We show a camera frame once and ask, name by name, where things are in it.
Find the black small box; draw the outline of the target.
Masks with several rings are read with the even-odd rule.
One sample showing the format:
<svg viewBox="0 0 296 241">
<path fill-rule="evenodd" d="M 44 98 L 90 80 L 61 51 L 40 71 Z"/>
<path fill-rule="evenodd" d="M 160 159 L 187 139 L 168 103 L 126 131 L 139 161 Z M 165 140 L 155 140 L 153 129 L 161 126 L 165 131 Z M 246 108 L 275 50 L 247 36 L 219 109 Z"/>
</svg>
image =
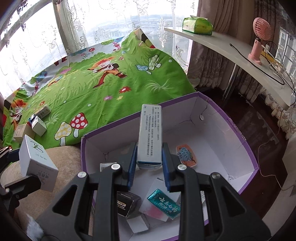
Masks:
<svg viewBox="0 0 296 241">
<path fill-rule="evenodd" d="M 141 197 L 131 192 L 117 193 L 117 213 L 123 217 L 128 217 L 136 210 Z"/>
</svg>

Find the brown drape curtain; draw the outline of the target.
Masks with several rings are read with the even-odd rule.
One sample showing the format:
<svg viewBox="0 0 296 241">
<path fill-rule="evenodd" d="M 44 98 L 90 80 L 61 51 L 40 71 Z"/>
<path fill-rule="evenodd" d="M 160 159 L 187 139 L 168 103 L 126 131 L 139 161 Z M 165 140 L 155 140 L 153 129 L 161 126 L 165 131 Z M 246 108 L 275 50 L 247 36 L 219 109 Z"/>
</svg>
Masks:
<svg viewBox="0 0 296 241">
<path fill-rule="evenodd" d="M 187 77 L 193 87 L 225 89 L 234 63 L 230 43 L 250 44 L 255 1 L 199 1 L 197 16 L 207 18 L 218 36 L 205 37 L 208 47 L 193 42 Z"/>
</svg>

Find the long white carton box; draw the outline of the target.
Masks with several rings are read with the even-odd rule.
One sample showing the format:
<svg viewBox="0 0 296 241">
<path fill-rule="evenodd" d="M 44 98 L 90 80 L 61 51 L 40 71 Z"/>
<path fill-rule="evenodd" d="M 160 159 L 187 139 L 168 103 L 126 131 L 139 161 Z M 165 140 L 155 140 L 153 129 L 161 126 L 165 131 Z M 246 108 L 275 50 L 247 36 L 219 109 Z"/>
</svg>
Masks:
<svg viewBox="0 0 296 241">
<path fill-rule="evenodd" d="M 37 176 L 41 181 L 41 189 L 53 192 L 59 170 L 44 147 L 25 135 L 18 155 L 21 175 L 23 177 L 28 175 Z"/>
</svg>

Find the orange blue small tray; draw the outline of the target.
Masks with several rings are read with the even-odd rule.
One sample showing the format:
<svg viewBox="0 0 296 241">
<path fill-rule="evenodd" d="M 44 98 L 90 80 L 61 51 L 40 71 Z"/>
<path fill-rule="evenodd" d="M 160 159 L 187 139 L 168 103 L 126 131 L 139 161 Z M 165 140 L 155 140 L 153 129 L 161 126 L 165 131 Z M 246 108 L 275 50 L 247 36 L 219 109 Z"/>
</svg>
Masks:
<svg viewBox="0 0 296 241">
<path fill-rule="evenodd" d="M 178 145 L 176 150 L 177 156 L 182 164 L 187 167 L 194 167 L 197 165 L 197 158 L 188 144 Z"/>
</svg>

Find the green tissue pack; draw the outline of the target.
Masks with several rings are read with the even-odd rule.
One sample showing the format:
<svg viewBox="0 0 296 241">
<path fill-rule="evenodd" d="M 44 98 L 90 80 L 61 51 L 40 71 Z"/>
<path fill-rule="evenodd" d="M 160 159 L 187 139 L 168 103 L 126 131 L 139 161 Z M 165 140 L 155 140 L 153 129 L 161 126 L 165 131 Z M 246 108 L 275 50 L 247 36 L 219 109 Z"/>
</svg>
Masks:
<svg viewBox="0 0 296 241">
<path fill-rule="evenodd" d="M 213 25 L 207 18 L 191 16 L 184 18 L 182 30 L 199 35 L 212 35 Z"/>
</svg>

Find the white curved shelf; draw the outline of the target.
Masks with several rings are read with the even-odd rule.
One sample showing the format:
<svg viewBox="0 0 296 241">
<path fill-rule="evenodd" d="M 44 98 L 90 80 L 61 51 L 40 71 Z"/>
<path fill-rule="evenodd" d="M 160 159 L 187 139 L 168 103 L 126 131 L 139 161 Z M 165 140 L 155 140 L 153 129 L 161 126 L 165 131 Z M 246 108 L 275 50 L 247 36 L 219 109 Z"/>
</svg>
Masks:
<svg viewBox="0 0 296 241">
<path fill-rule="evenodd" d="M 230 60 L 260 83 L 287 110 L 293 103 L 292 84 L 289 78 L 282 81 L 269 68 L 266 59 L 261 58 L 262 65 L 247 59 L 251 46 L 229 35 L 213 32 L 212 35 L 199 35 L 186 32 L 182 28 L 167 27 L 165 31 L 199 43 Z"/>
</svg>

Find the white lace curtain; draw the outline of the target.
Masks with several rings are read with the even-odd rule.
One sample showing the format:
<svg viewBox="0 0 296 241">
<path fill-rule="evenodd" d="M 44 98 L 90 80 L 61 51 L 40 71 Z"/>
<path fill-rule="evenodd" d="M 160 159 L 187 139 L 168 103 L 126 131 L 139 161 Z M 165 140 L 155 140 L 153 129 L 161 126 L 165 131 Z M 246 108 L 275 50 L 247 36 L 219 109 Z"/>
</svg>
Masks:
<svg viewBox="0 0 296 241">
<path fill-rule="evenodd" d="M 187 69 L 191 43 L 166 27 L 180 27 L 198 1 L 20 1 L 1 27 L 1 76 L 35 74 L 66 54 L 135 29 Z"/>
</svg>

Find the white blue medicine box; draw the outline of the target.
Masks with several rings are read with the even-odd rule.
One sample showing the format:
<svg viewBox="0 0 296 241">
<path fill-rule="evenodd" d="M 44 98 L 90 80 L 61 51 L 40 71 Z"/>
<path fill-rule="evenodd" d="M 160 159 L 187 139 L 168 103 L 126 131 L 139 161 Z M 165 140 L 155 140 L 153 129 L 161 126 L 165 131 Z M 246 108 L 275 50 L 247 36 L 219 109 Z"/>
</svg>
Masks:
<svg viewBox="0 0 296 241">
<path fill-rule="evenodd" d="M 137 144 L 137 165 L 156 170 L 162 166 L 162 107 L 143 104 Z"/>
</svg>

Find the white cube box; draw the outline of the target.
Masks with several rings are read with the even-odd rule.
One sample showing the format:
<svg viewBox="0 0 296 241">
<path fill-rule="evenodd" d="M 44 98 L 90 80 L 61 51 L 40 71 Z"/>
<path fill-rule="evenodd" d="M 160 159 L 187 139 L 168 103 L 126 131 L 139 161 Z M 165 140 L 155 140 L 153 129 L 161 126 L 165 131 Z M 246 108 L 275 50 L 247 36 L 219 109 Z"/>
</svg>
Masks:
<svg viewBox="0 0 296 241">
<path fill-rule="evenodd" d="M 43 120 L 36 116 L 32 121 L 32 130 L 41 137 L 47 131 L 47 127 Z"/>
</svg>

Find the small white box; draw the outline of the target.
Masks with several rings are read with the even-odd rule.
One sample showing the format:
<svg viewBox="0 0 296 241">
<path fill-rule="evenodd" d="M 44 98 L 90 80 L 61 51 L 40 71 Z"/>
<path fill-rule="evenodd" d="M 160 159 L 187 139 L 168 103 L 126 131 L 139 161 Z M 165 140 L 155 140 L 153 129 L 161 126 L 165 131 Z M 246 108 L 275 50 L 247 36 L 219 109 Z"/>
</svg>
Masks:
<svg viewBox="0 0 296 241">
<path fill-rule="evenodd" d="M 126 220 L 133 233 L 146 232 L 149 230 L 149 222 L 144 214 Z"/>
</svg>

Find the teal foil packet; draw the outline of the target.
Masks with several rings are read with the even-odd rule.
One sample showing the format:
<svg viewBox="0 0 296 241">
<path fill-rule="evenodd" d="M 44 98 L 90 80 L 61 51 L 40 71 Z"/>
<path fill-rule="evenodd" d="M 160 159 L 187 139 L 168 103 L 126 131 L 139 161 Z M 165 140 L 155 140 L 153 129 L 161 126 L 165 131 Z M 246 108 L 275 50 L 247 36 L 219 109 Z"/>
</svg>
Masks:
<svg viewBox="0 0 296 241">
<path fill-rule="evenodd" d="M 160 189 L 156 189 L 147 199 L 158 210 L 172 220 L 174 220 L 181 212 L 181 206 Z"/>
</svg>

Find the green cartoon print cloth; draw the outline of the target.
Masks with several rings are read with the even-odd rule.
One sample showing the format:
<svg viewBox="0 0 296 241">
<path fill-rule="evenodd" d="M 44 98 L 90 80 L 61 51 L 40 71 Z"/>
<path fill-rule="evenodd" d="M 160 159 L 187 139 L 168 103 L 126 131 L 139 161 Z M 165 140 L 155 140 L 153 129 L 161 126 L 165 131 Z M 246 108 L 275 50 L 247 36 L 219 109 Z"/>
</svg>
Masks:
<svg viewBox="0 0 296 241">
<path fill-rule="evenodd" d="M 75 145 L 84 134 L 194 92 L 184 70 L 141 29 L 63 57 L 4 99 L 3 146 L 18 148 L 17 127 L 45 111 L 45 148 Z"/>
</svg>

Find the beige toothpaste box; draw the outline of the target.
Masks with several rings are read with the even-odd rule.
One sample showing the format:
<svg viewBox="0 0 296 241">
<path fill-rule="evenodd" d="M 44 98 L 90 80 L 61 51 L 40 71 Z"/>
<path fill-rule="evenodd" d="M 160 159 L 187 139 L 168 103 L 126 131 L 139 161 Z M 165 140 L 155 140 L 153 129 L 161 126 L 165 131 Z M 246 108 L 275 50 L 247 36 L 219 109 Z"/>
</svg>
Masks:
<svg viewBox="0 0 296 241">
<path fill-rule="evenodd" d="M 38 111 L 35 112 L 35 115 L 38 116 L 40 119 L 43 119 L 50 113 L 51 109 L 48 107 L 48 105 L 44 105 Z"/>
</svg>

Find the kraft brown box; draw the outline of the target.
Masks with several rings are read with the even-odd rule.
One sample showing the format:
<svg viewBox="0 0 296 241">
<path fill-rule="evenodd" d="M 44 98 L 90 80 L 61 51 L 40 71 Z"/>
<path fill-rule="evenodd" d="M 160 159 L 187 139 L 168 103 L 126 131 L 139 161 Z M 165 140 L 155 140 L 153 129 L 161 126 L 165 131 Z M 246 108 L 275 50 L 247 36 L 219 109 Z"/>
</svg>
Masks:
<svg viewBox="0 0 296 241">
<path fill-rule="evenodd" d="M 31 138 L 35 137 L 35 132 L 32 130 L 32 127 L 27 123 L 18 125 L 16 127 L 16 130 L 14 131 L 13 139 L 20 144 L 23 141 L 23 138 L 25 137 L 25 135 Z"/>
</svg>

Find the white pink flat box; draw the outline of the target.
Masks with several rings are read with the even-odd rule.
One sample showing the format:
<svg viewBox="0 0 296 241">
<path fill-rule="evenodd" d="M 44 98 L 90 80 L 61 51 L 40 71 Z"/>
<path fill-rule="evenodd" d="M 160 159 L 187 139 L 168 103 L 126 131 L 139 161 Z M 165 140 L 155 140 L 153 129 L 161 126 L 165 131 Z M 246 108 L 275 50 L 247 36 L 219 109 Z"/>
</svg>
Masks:
<svg viewBox="0 0 296 241">
<path fill-rule="evenodd" d="M 180 192 L 170 193 L 165 182 L 156 178 L 144 198 L 139 212 L 164 222 L 169 218 L 174 220 L 181 212 L 181 206 L 178 203 L 180 195 Z"/>
</svg>

